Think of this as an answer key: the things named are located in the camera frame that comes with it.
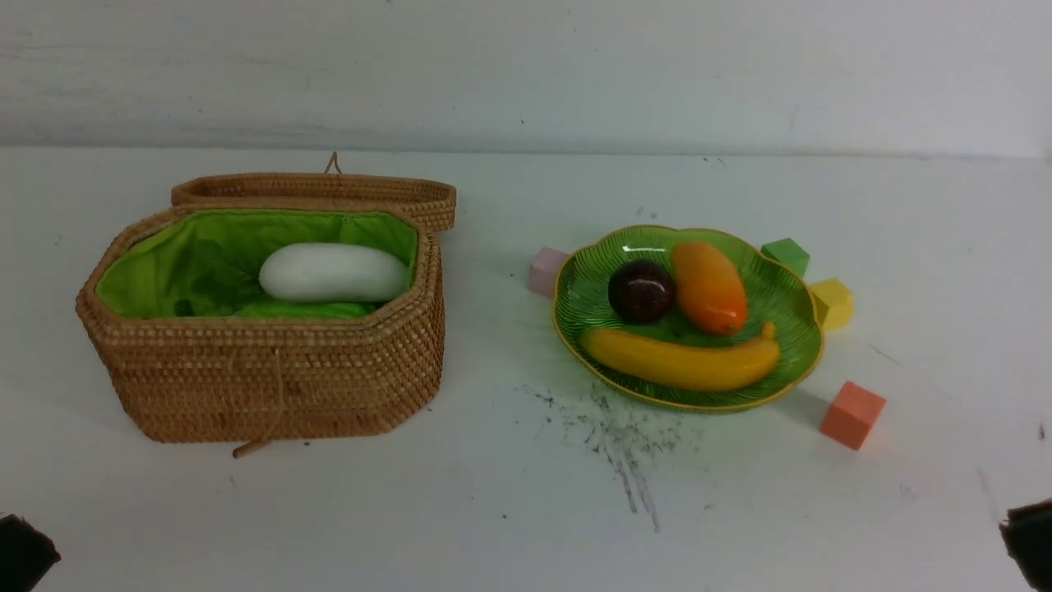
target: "plate rim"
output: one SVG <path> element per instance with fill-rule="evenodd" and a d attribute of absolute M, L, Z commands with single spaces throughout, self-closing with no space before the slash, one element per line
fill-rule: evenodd
<path fill-rule="evenodd" d="M 680 232 L 680 231 L 707 231 L 707 232 L 721 233 L 721 234 L 730 237 L 730 238 L 732 238 L 732 239 L 741 242 L 742 244 L 745 244 L 746 246 L 748 246 L 749 248 L 751 248 L 760 257 L 762 257 L 762 258 L 768 260 L 769 262 L 774 263 L 775 265 L 777 265 L 777 266 L 784 268 L 785 270 L 789 271 L 793 277 L 795 277 L 796 279 L 798 279 L 800 282 L 804 285 L 804 290 L 807 291 L 808 299 L 810 299 L 810 301 L 811 301 L 811 318 L 812 318 L 812 320 L 814 322 L 814 327 L 818 330 L 818 353 L 814 358 L 814 362 L 811 363 L 811 366 L 808 367 L 808 369 L 806 371 L 802 372 L 800 374 L 800 376 L 797 376 L 796 379 L 794 379 L 791 383 L 789 383 L 788 385 L 786 385 L 785 387 L 783 387 L 781 390 L 778 390 L 778 391 L 776 391 L 776 392 L 774 392 L 774 393 L 772 393 L 772 394 L 770 394 L 770 395 L 768 395 L 768 396 L 766 396 L 766 397 L 764 397 L 762 400 L 757 400 L 755 402 L 751 402 L 751 403 L 747 403 L 747 404 L 741 404 L 741 405 L 735 405 L 735 406 L 728 406 L 728 407 L 711 407 L 711 406 L 701 406 L 701 405 L 686 405 L 686 404 L 679 404 L 679 403 L 667 402 L 667 401 L 664 401 L 664 400 L 659 400 L 659 399 L 655 399 L 655 397 L 651 397 L 649 395 L 645 395 L 643 393 L 635 392 L 635 391 L 633 391 L 631 389 L 628 389 L 626 387 L 623 387 L 623 386 L 614 383 L 610 379 L 607 379 L 605 375 L 603 375 L 603 373 L 600 372 L 599 369 L 596 369 L 594 366 L 592 366 L 591 363 L 589 363 L 588 361 L 586 361 L 581 354 L 579 354 L 576 351 L 574 351 L 574 349 L 570 346 L 569 342 L 566 339 L 566 335 L 563 334 L 563 330 L 559 327 L 558 315 L 555 313 L 557 312 L 555 302 L 559 300 L 560 285 L 562 283 L 561 280 L 563 278 L 563 271 L 566 269 L 567 263 L 569 263 L 581 251 L 586 250 L 588 248 L 591 248 L 593 246 L 596 246 L 601 242 L 609 239 L 610 237 L 612 237 L 614 234 L 618 234 L 618 233 L 621 233 L 623 231 L 630 230 L 630 229 L 633 229 L 633 228 L 659 228 L 659 229 L 664 229 L 664 230 L 672 230 L 673 232 Z M 706 227 L 674 228 L 672 226 L 666 226 L 664 224 L 632 224 L 632 225 L 623 226 L 623 227 L 620 227 L 620 228 L 614 229 L 612 231 L 609 231 L 606 234 L 604 234 L 602 238 L 600 238 L 599 240 L 595 240 L 594 242 L 591 242 L 590 244 L 586 244 L 586 245 L 584 245 L 584 246 L 575 249 L 573 252 L 570 252 L 570 254 L 566 258 L 566 260 L 564 260 L 562 262 L 562 264 L 560 264 L 560 266 L 559 266 L 559 272 L 555 273 L 555 286 L 554 286 L 554 290 L 552 291 L 552 294 L 551 294 L 551 325 L 555 329 L 555 335 L 559 336 L 559 341 L 563 343 L 563 346 L 567 349 L 567 351 L 570 352 L 570 355 L 572 355 L 574 359 L 576 359 L 576 361 L 579 363 L 581 363 L 582 366 L 584 366 L 585 368 L 587 368 L 589 372 L 591 372 L 593 375 L 595 375 L 595 377 L 599 379 L 600 381 L 602 381 L 607 387 L 610 387 L 611 389 L 613 389 L 615 391 L 620 391 L 620 392 L 622 392 L 622 393 L 624 393 L 626 395 L 635 397 L 638 400 L 641 400 L 641 401 L 644 401 L 644 402 L 647 402 L 647 403 L 650 403 L 650 404 L 660 405 L 660 406 L 663 406 L 663 407 L 670 407 L 670 408 L 673 408 L 673 409 L 686 410 L 686 411 L 696 411 L 696 412 L 701 412 L 701 413 L 712 413 L 712 414 L 716 414 L 716 413 L 734 413 L 734 412 L 739 412 L 739 411 L 747 411 L 747 410 L 750 410 L 750 409 L 755 409 L 757 407 L 761 407 L 761 406 L 767 405 L 769 403 L 772 403 L 774 401 L 777 401 L 777 400 L 782 399 L 783 396 L 785 396 L 786 394 L 788 394 L 789 391 L 792 391 L 793 389 L 795 389 L 805 380 L 807 380 L 811 375 L 811 373 L 813 373 L 814 370 L 818 367 L 818 364 L 822 362 L 822 358 L 826 353 L 826 332 L 823 331 L 822 325 L 818 323 L 818 305 L 817 305 L 817 303 L 814 300 L 814 292 L 811 291 L 811 286 L 808 285 L 807 281 L 804 280 L 803 277 L 801 277 L 800 274 L 797 274 L 796 271 L 794 271 L 791 268 L 789 268 L 788 266 L 784 265 L 782 262 L 773 259 L 772 257 L 768 257 L 767 254 L 765 254 L 763 250 L 761 250 L 760 248 L 756 248 L 751 242 L 749 242 L 749 241 L 747 241 L 747 240 L 745 240 L 745 239 L 743 239 L 743 238 L 741 238 L 739 236 L 732 234 L 732 233 L 730 233 L 728 231 L 724 231 L 724 230 L 716 229 L 716 228 L 706 228 Z"/>

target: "yellow block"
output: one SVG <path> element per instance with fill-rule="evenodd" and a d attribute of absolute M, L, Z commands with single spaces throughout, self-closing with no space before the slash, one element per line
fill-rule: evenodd
<path fill-rule="evenodd" d="M 847 327 L 854 317 L 854 298 L 841 280 L 824 279 L 809 285 L 818 305 L 818 325 L 823 331 Z"/>

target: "white wall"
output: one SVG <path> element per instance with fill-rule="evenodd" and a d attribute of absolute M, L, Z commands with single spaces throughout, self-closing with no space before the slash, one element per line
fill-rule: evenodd
<path fill-rule="evenodd" d="M 1052 148 L 1049 0 L 7 0 L 0 142 Z"/>

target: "orange block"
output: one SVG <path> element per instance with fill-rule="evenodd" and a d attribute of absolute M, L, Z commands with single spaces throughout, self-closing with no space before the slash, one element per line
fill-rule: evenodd
<path fill-rule="evenodd" d="M 858 450 L 876 424 L 886 403 L 888 402 L 876 393 L 854 383 L 845 383 L 829 406 L 818 430 L 842 445 Z"/>

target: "foam cube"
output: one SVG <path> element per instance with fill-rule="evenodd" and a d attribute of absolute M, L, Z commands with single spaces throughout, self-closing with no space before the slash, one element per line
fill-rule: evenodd
<path fill-rule="evenodd" d="M 818 430 L 841 443 L 858 450 L 869 435 L 887 402 L 881 395 L 863 389 L 854 383 L 845 383 L 836 394 L 826 419 Z"/>
<path fill-rule="evenodd" d="M 529 266 L 529 279 L 526 281 L 526 286 L 531 291 L 551 299 L 555 293 L 555 277 L 559 274 L 559 269 L 562 268 L 563 263 L 569 257 L 569 254 L 562 250 L 555 250 L 547 246 L 542 248 L 537 253 L 537 257 L 533 258 L 533 264 Z"/>
<path fill-rule="evenodd" d="M 808 286 L 818 308 L 818 325 L 823 331 L 847 327 L 854 317 L 854 298 L 841 280 L 826 279 Z"/>
<path fill-rule="evenodd" d="M 789 267 L 792 272 L 800 277 L 804 277 L 804 273 L 807 272 L 807 264 L 811 262 L 811 256 L 807 253 L 807 250 L 801 248 L 796 241 L 791 238 L 768 242 L 760 247 L 760 251 Z"/>

